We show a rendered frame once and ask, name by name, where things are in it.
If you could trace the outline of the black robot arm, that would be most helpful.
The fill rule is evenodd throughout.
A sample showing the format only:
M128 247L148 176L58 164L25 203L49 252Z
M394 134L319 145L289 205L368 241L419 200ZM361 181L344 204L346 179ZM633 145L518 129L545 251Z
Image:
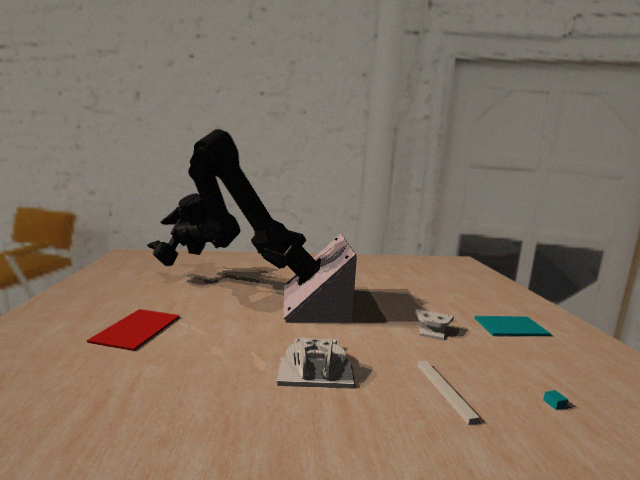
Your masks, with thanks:
M302 247L306 242L303 234L272 219L241 170L232 139L228 132L216 129L194 145L188 172L199 194L187 195L178 203L192 225L192 238L199 242L185 243L188 252L201 255L206 242L216 249L226 248L240 233L235 217L226 209L217 176L254 229L251 242L258 254L279 269L288 266L301 285L319 271L321 259L315 260Z

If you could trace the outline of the beige rectangular bar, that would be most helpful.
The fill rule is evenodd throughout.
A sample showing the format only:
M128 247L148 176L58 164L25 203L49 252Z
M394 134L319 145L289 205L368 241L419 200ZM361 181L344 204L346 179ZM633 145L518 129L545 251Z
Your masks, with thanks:
M479 417L472 408L449 386L427 361L418 361L417 367L429 379L431 383L442 393L447 402L460 414L467 425L478 424Z

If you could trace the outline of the small teal block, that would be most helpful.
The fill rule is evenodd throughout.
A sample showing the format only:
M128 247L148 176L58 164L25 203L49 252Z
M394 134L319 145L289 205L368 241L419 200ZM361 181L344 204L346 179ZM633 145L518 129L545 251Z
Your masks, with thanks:
M543 400L553 409L566 408L568 402L568 399L556 390L545 391Z

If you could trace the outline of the teal flat plate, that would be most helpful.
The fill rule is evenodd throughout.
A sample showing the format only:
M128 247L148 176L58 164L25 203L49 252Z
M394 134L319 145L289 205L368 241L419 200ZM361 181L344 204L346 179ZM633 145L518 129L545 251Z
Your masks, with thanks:
M551 333L533 322L529 317L517 316L475 316L492 336L550 336Z

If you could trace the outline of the red flat rectangular plate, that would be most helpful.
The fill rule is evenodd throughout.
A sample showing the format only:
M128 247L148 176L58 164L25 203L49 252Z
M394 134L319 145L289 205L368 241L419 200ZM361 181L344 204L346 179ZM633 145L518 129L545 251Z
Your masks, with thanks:
M136 350L179 318L178 314L138 309L87 340L87 343Z

